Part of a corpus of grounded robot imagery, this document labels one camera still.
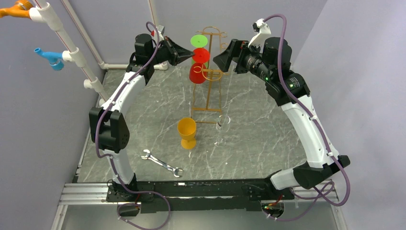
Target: red object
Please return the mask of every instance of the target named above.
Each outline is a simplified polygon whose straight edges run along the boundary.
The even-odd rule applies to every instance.
[[[193,53],[194,55],[192,58],[196,63],[206,63],[210,60],[210,53],[205,48],[197,48]]]
[[[194,63],[191,67],[191,70],[189,72],[189,79],[191,80],[191,82],[195,83],[195,84],[202,84],[204,81],[206,81],[206,78],[204,78],[202,76],[202,73],[195,73],[194,71],[201,71],[201,68],[205,69],[206,66],[202,63]]]

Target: pvc pipe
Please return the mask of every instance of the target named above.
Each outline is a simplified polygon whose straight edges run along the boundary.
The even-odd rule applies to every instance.
[[[91,81],[94,82],[93,88],[96,92],[98,92],[101,98],[106,101],[109,97],[104,90],[102,84],[98,80],[98,78],[94,75],[91,71],[90,67],[88,66],[86,59],[82,55],[79,48],[75,46],[72,39],[69,37],[67,32],[65,31],[63,24],[60,18],[55,13],[54,9],[51,5],[46,2],[45,0],[34,0],[36,3],[36,8],[41,15],[42,19],[48,24],[49,28],[51,28],[58,37],[61,39],[62,43],[66,46],[68,51],[70,52],[70,56],[73,61],[76,62],[76,65],[82,69],[86,77]]]
[[[48,5],[46,0],[34,0],[34,3],[38,6],[39,9],[42,9]]]
[[[33,20],[36,23],[44,23],[45,21],[43,20],[42,16],[39,14],[38,9],[36,7],[32,7],[29,9],[29,14],[31,20]]]
[[[99,64],[99,66],[104,69],[102,67],[102,65],[104,65],[104,61],[102,60],[102,58],[100,57],[99,52],[97,52],[96,47],[94,46],[93,42],[91,41],[88,33],[86,32],[85,28],[83,27],[82,23],[80,22],[78,16],[76,15],[75,11],[72,8],[72,5],[69,3],[68,0],[61,0],[62,4],[64,5],[65,9],[67,10],[68,14],[70,15],[70,17],[73,20],[73,23],[75,23],[76,27],[79,29],[80,34],[82,35],[82,37],[85,39],[86,44],[88,44],[92,54],[94,55],[94,57],[96,58],[97,63]]]
[[[89,37],[88,33],[86,32],[85,28],[83,27],[83,24],[80,22],[80,19],[78,15],[75,13],[73,10],[72,5],[70,4],[69,0],[61,0],[62,4],[64,5],[65,9],[67,10],[68,14],[73,20],[73,23],[75,23],[76,27],[78,28],[80,34],[82,34],[83,39],[85,39],[86,44],[88,45],[89,49],[91,50],[94,58],[96,59],[97,63],[99,64],[100,68],[102,69],[125,69],[127,68],[128,64],[107,64],[103,61],[101,58],[99,52],[97,51],[96,47],[94,46],[91,38]],[[155,4],[154,1],[148,0],[148,5],[151,11],[151,17],[153,17],[154,24],[157,24],[157,18],[154,18],[154,13],[155,13]],[[154,69],[160,69],[160,70],[167,70],[168,66],[165,64],[158,64],[154,65]]]
[[[103,64],[100,66],[102,69],[126,69],[128,64]]]
[[[73,61],[72,57],[70,56],[70,52],[65,50],[64,52],[62,52],[62,59],[64,61]]]

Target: marble floor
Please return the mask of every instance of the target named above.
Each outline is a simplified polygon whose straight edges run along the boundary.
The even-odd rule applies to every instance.
[[[264,82],[247,74],[221,79],[221,107],[231,117],[227,145],[216,147],[214,124],[197,123],[197,144],[191,151],[180,146],[177,124],[191,115],[193,83],[190,67],[155,71],[126,116],[130,130],[128,158],[138,180],[204,180],[261,178],[305,160],[303,146],[287,116],[265,91]],[[124,70],[106,73],[105,89],[112,94]],[[204,107],[209,83],[196,87],[196,103]],[[214,82],[209,107],[219,107],[219,82]],[[194,112],[195,120],[215,121],[219,113]],[[161,166],[141,159],[142,150],[184,170],[181,178]],[[78,182],[105,182],[112,178],[106,159],[98,159],[95,145],[86,145]]]

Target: gray wall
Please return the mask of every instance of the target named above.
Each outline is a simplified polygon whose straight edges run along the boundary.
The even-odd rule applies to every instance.
[[[293,49],[292,60],[302,48],[327,0],[156,0],[159,23],[166,26],[166,35],[177,44],[194,50],[190,38],[197,30],[215,26],[232,38],[250,40],[252,24],[260,18],[282,13],[288,18],[286,40]],[[280,36],[281,19],[268,21],[272,36]],[[218,49],[218,41],[213,42]]]
[[[349,229],[405,229],[405,22],[404,0],[328,0],[294,65],[350,156]]]
[[[148,33],[148,0],[70,0],[101,58],[108,64],[127,64],[135,36]]]
[[[102,71],[59,0],[49,1],[96,75]],[[2,1],[9,7],[13,1]],[[46,24],[0,19],[0,229],[50,229],[78,164],[97,94],[73,63],[53,71],[37,47],[65,47]]]
[[[259,18],[283,13],[288,18],[286,39],[293,48],[292,61],[302,48],[327,0],[152,0],[156,20],[166,27],[165,35],[189,50],[197,30],[216,26],[229,37],[250,40],[252,24]],[[148,0],[70,0],[104,62],[125,64],[134,51],[134,38],[147,33],[145,22],[152,21]],[[281,32],[280,19],[269,22],[274,36]],[[214,49],[218,49],[217,40]]]

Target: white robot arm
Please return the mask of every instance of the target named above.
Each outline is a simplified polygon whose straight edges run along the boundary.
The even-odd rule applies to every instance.
[[[327,151],[323,137],[314,123],[314,120],[317,120],[318,124],[320,121],[313,107],[310,90],[303,77],[290,70],[292,49],[287,41],[283,40],[280,60],[282,68],[278,69],[280,38],[269,37],[271,32],[263,19],[256,21],[253,28],[258,34],[250,42],[232,39],[227,49],[214,57],[213,61],[223,72],[227,72],[231,61],[234,61],[237,63],[234,69],[237,74],[250,72],[265,82],[268,94],[275,99],[276,104],[293,124],[305,149],[307,160],[302,165],[276,172],[269,176],[269,179],[276,190],[295,186],[310,189],[339,171],[332,157],[335,157],[342,167],[348,166],[350,160],[347,156],[339,155],[326,136],[331,150]],[[281,71],[284,82],[281,82],[278,71]],[[288,95],[282,84],[286,85],[287,90],[304,108]],[[306,110],[311,111],[313,116],[309,117]]]
[[[124,117],[130,105],[152,77],[154,65],[168,62],[175,66],[194,54],[180,47],[170,38],[162,37],[161,32],[159,35],[160,42],[156,44],[158,50],[155,56],[153,56],[154,45],[151,35],[140,34],[135,38],[135,52],[130,57],[122,82],[100,108],[94,107],[89,112],[92,141],[95,142],[97,129],[99,129],[97,148],[103,151],[103,156],[108,156],[112,171],[116,170],[116,173],[113,172],[113,182],[117,187],[121,187],[119,190],[121,189],[122,192],[124,188],[120,185],[117,175],[124,184],[128,185],[127,188],[136,189],[136,177],[129,164],[126,150],[130,133]]]

